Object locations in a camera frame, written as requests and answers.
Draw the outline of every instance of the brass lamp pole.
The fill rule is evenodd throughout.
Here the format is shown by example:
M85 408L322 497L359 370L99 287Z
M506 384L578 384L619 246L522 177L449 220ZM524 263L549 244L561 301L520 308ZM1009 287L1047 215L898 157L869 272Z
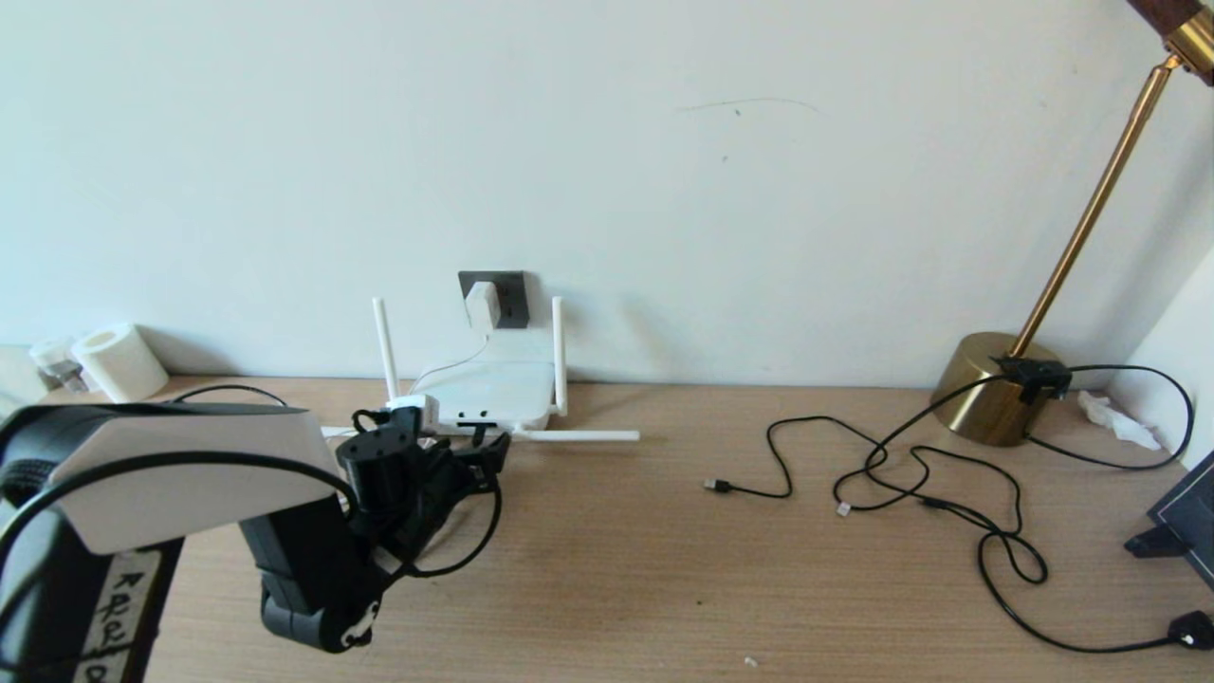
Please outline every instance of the brass lamp pole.
M961 338L936 386L934 402L966 385L1000 375L1000 359L1057 362L1057 357L1048 349L1033 345L1033 335L1095 227L1163 87L1168 84L1168 76L1173 69L1182 67L1196 73L1207 85L1214 86L1214 12L1209 7L1198 0L1129 0L1129 4L1163 36L1168 58L1151 69L1142 85L1125 130L1088 200L1088 207L1079 217L1071 240L1054 266L1054 272L1020 334L1012 336L1000 331L978 331ZM936 410L936 417L966 439L991 446L1014 446L1023 440L1050 399L1049 393L1040 392L1027 397L1028 400L1021 400L1022 389L1022 386L1012 381L989 382L941 406Z

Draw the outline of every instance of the wooden desk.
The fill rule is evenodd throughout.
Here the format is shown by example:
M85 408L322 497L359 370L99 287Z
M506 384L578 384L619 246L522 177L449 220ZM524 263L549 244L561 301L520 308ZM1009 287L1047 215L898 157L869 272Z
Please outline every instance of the wooden desk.
M216 382L175 379L164 395ZM316 411L322 425L344 426L382 400L370 381L242 382ZM906 503L838 517L830 485L867 451L832 426L778 433L796 482L789 501L700 486L724 478L778 489L762 437L776 419L829 414L884 434L926 404L924 392L575 386L571 399L573 415L557 427L639 428L643 442L514 446L497 537L458 574L397 584L365 649L325 655L274 638L261 626L259 579L238 530L191 537L148 681L1210 679L1207 653L1078 655L1028 637L982 586L981 534L952 516ZM1138 453L1073 405L1055 406L1039 434L1110 457ZM1148 528L1144 513L1180 479L1179 467L1106 472L1031 446L980 448L934 421L897 444L917 443L997 460L1020 479L1026 536L1051 579L1029 587L993 552L991 564L1046 633L1122 644L1214 607L1186 563L1122 550ZM896 469L903 480L917 476ZM1009 519L1008 486L982 469L941 463L925 493ZM860 484L847 491L856 502L874 494ZM429 567L480 539L492 501L469 507L453 516L458 529Z

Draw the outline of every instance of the white wall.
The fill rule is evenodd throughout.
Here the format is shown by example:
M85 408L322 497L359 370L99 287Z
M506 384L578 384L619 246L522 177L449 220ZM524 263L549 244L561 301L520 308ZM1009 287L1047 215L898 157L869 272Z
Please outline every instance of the white wall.
M1193 440L1182 461L1190 469L1214 449L1214 249L1176 294L1130 364L1156 368L1176 379L1197 409ZM1185 408L1167 382L1142 372L1121 372L1108 387L1134 417L1158 427L1174 450L1185 434Z
M384 294L412 374L475 346L458 269L522 268L582 377L931 386L1019 328L1158 42L1114 0L6 2L0 343L374 376ZM755 97L804 104L696 108ZM1178 74L1067 360L1124 360L1214 240L1212 119Z

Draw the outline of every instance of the white router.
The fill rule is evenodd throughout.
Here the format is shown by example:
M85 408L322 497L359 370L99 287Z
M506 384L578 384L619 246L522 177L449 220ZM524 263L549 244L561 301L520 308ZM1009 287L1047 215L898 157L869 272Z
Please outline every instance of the white router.
M387 385L386 408L421 408L427 414L424 422L442 436L473 436L486 429L529 442L640 440L636 431L546 429L549 417L563 417L569 410L561 301L552 297L552 363L469 360L424 375L401 397L384 300L371 298Z

